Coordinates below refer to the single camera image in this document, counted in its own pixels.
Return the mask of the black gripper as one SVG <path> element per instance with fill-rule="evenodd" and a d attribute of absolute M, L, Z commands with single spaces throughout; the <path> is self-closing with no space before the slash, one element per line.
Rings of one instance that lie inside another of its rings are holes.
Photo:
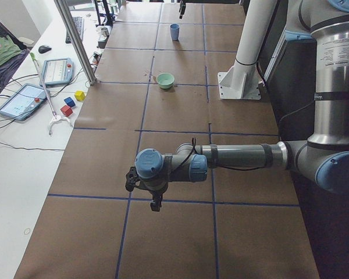
<path fill-rule="evenodd" d="M 148 192 L 152 195 L 152 201 L 150 203 L 150 207 L 153 212 L 159 212 L 161 210 L 161 202 L 163 199 L 163 194 L 167 191 L 167 189 L 168 189 L 168 186 L 165 185 L 161 189 L 148 190 Z"/>

